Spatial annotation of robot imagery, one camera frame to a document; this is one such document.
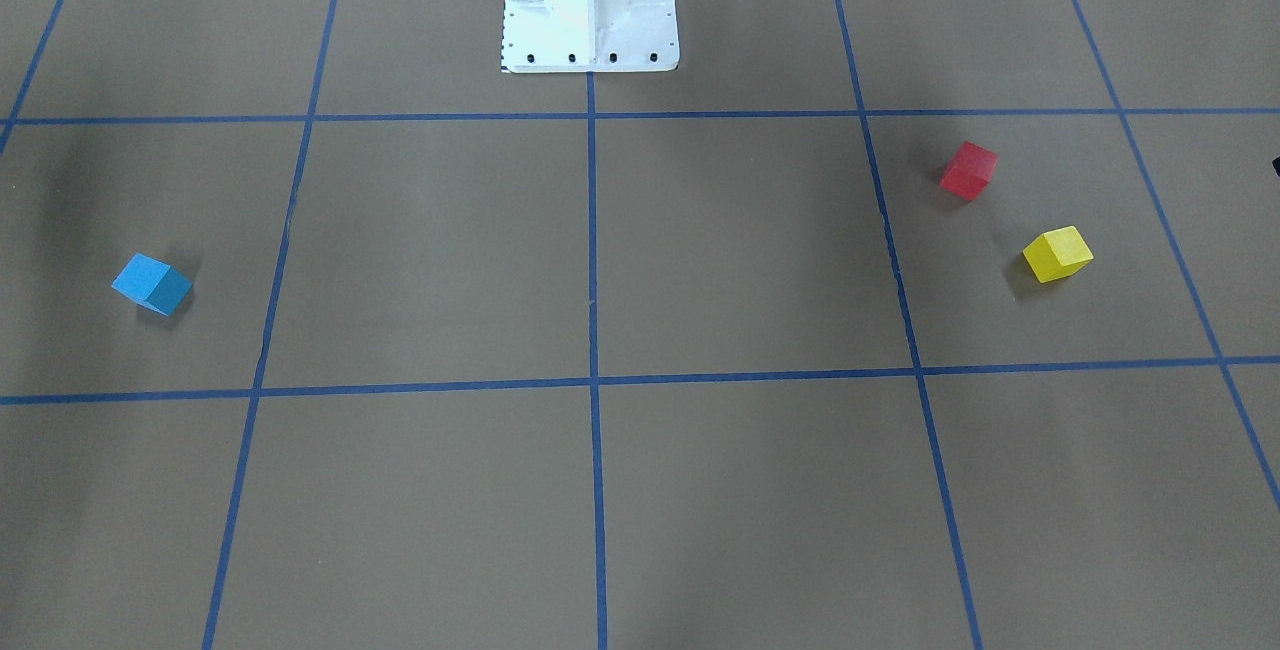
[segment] blue cube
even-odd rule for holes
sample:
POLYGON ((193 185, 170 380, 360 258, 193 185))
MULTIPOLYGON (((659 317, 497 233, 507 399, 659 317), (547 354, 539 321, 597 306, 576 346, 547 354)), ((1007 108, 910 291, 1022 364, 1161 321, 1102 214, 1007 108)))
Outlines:
POLYGON ((111 287, 148 311, 172 316, 191 290, 191 281, 164 262, 140 253, 133 255, 111 287))

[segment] cube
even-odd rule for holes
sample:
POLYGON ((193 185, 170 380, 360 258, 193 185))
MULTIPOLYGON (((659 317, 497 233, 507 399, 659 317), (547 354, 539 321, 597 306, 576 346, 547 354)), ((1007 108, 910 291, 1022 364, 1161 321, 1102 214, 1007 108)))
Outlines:
POLYGON ((1075 275, 1080 267, 1092 261, 1093 253, 1089 252, 1089 246, 1084 244, 1080 232, 1070 225, 1037 237, 1023 251, 1023 257, 1036 273, 1036 280, 1052 281, 1075 275))
POLYGON ((164 262, 140 253, 133 255, 111 287, 148 311, 172 316, 191 290, 191 281, 164 262))
POLYGON ((960 145, 960 150, 956 150, 951 162, 947 162, 946 170, 942 171, 942 188, 960 194, 961 198, 974 200, 995 175, 996 162, 1000 162, 1000 155, 966 141, 960 145))

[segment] vertical blue line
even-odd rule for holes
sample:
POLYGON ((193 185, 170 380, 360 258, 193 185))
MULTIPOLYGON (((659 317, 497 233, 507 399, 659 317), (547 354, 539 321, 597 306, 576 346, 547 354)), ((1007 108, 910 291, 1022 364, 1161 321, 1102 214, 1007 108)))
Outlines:
POLYGON ((1124 129, 1125 139, 1129 141, 1129 150, 1133 151, 1134 161, 1138 162, 1138 171, 1142 173, 1143 184, 1147 186, 1147 194, 1151 196, 1152 207, 1156 207, 1156 218, 1160 220, 1160 225, 1165 230, 1165 241, 1169 243, 1169 248, 1172 251, 1174 258, 1178 262, 1178 271, 1181 274, 1187 290, 1192 296, 1192 303, 1196 305, 1196 313, 1199 316, 1201 326, 1204 330, 1208 345, 1213 351, 1213 358, 1217 360, 1219 367, 1222 371, 1222 380, 1226 383, 1226 389, 1230 392, 1231 400, 1235 404, 1235 413, 1240 417, 1240 425, 1244 427, 1244 434, 1248 436, 1249 445, 1253 448, 1253 456, 1257 458, 1258 468, 1261 468, 1262 477, 1266 480, 1267 488, 1271 490, 1271 500, 1275 503, 1276 509, 1280 509, 1280 482, 1276 482, 1275 472, 1272 472, 1271 463, 1267 461, 1267 454, 1262 448, 1262 441, 1258 439, 1257 430, 1253 427, 1253 421, 1249 418, 1249 412, 1244 407, 1244 400, 1240 398, 1239 390, 1236 390, 1235 377, 1231 376, 1230 363, 1222 354, 1222 348, 1217 342, 1213 325, 1208 319, 1208 313, 1204 311, 1204 303, 1201 302, 1201 296, 1196 289, 1196 281, 1192 278, 1190 267, 1188 267, 1187 258, 1184 257, 1183 250, 1178 243, 1178 237, 1174 235, 1174 226, 1170 225, 1169 216, 1165 212, 1165 205, 1160 202, 1160 194, 1156 191, 1156 182, 1152 180, 1151 171, 1147 168, 1147 161, 1143 159, 1142 148, 1138 147, 1138 138, 1133 134, 1133 125, 1129 123, 1129 111, 1126 111, 1124 104, 1120 104, 1120 93, 1116 93, 1115 83, 1111 81, 1111 72, 1107 70, 1107 63, 1102 59, 1102 50, 1098 49, 1097 40, 1093 38, 1093 29, 1089 27, 1088 19, 1084 18, 1084 8, 1080 6, 1080 0, 1071 0, 1071 6, 1075 9, 1075 18, 1079 20, 1080 29, 1084 32, 1084 40, 1088 41, 1089 49, 1093 52, 1093 61, 1097 63, 1098 72, 1102 73, 1102 82, 1106 84, 1107 95, 1111 95, 1111 104, 1114 104, 1116 109, 1116 116, 1120 118, 1120 125, 1124 129))
POLYGON ((214 590, 209 599, 209 615, 205 618, 205 636, 201 644, 202 650, 212 650, 214 636, 218 632, 218 615, 221 612, 223 589, 227 583, 227 572, 230 564, 232 546, 236 539, 236 521, 239 517, 241 495, 244 490, 244 473, 248 472, 250 449, 253 444, 253 427, 257 422, 257 407, 262 390, 262 380, 266 376, 266 360, 271 351, 271 335, 275 330, 275 311, 280 299, 280 287, 284 285, 284 266, 289 257, 289 232, 293 223, 293 211, 298 203, 298 188, 302 186, 302 173, 306 170, 307 148, 311 145, 311 129, 315 125, 316 104, 320 100, 320 81, 324 77, 325 56, 329 52, 329 36, 333 35, 333 20, 338 9, 338 0, 329 0, 329 9, 325 14, 324 31, 320 35, 320 49, 316 52, 316 70, 311 79, 311 99, 307 104, 307 120, 302 125, 302 139, 298 143, 298 159, 293 168, 293 184, 289 188, 289 203, 284 211, 284 229, 280 232, 280 248, 275 257, 275 273, 271 278, 271 294, 266 305, 266 317, 262 321, 262 349, 259 353, 257 366, 253 371, 252 395, 248 409, 244 413, 244 431, 241 438, 239 457, 236 462, 236 479, 232 482, 232 495, 227 508, 227 525, 223 530, 223 544, 218 554, 218 571, 214 573, 214 590))
POLYGON ((49 38, 54 35, 54 26, 58 24, 58 17, 63 12, 63 4, 67 0, 55 0, 52 12, 49 13, 49 22, 45 24, 45 32, 41 32, 40 44, 36 44, 36 52, 31 56, 31 65, 27 67, 27 75, 22 77, 22 86, 18 88, 18 97, 13 100, 13 109, 9 111, 9 118, 4 123, 4 131, 0 131, 0 154, 4 152, 6 145, 9 145, 9 134, 13 132, 14 122, 18 120, 18 114, 22 113, 22 104, 27 102, 27 91, 31 90, 31 82, 36 79, 36 70, 40 68, 40 58, 45 56, 45 47, 49 45, 49 38))
POLYGON ((845 42, 845 58, 849 61, 849 77, 854 84, 854 99, 858 102, 858 120, 863 131, 863 143, 867 145, 867 161, 872 171, 872 184, 876 188, 876 203, 879 209, 884 226, 884 246, 888 251, 890 266, 893 270, 893 281, 897 284, 897 303, 902 313, 902 328, 906 331, 906 344, 911 352, 911 369, 915 375, 915 389, 920 397, 920 412, 924 416, 924 429, 929 436, 929 450, 933 456, 933 472, 938 481, 938 494, 942 499, 942 513, 947 523, 947 535, 951 539, 951 555, 955 559, 956 577, 960 581, 960 594, 964 599, 965 615, 969 621, 969 637, 974 650, 983 650, 982 630, 978 626, 978 612, 973 601, 973 590, 969 585, 969 569, 964 558, 964 545, 960 544, 960 528, 956 523, 955 509, 951 503, 951 486, 947 482, 946 466, 942 462, 942 447, 938 441, 937 426, 933 422, 933 404, 929 400, 929 389, 924 380, 924 369, 920 363, 920 349, 915 340, 915 326, 911 322, 911 310, 906 299, 906 285, 902 281, 902 267, 897 257, 897 244, 893 241, 893 226, 888 218, 888 205, 884 202, 884 186, 881 180, 879 162, 876 156, 876 145, 872 141, 870 122, 867 115, 867 102, 863 97, 863 84, 858 74, 858 61, 854 56, 854 44, 849 35, 849 20, 845 15, 845 1, 836 1, 836 17, 840 20, 840 33, 845 42))
POLYGON ((586 73, 586 226, 588 226, 588 337, 591 380, 591 485, 595 503, 595 645, 609 647, 609 603, 604 554, 604 459, 600 439, 600 343, 596 308, 599 243, 595 225, 595 75, 586 73))

